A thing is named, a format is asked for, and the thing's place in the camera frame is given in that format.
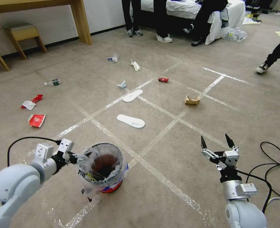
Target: black shoe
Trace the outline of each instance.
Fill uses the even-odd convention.
[[[191,45],[193,46],[193,47],[197,47],[199,44],[201,44],[202,43],[202,40],[198,40],[198,41],[194,41]]]

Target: plastic bottle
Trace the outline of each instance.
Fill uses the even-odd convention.
[[[54,79],[50,82],[45,82],[45,85],[47,86],[58,86],[60,84],[60,81],[58,79]]]

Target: red can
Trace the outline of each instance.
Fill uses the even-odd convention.
[[[162,82],[168,82],[169,78],[158,78],[158,81],[162,81]]]

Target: paper on floor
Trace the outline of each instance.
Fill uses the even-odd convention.
[[[131,59],[131,64],[130,65],[132,65],[134,67],[135,71],[140,70],[140,66],[137,64],[136,61],[133,61],[132,59]]]

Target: white insole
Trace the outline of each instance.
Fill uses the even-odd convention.
[[[122,114],[119,114],[117,116],[117,120],[129,125],[129,126],[132,126],[134,128],[142,128],[145,126],[145,122],[141,119],[137,119],[137,118],[134,118],[134,117],[129,117],[129,116],[125,116],[125,115],[122,115]]]
[[[126,95],[125,97],[123,97],[123,101],[125,102],[131,102],[133,100],[135,100],[138,96],[140,96],[143,93],[143,90],[136,90],[133,93],[130,93],[128,95]]]

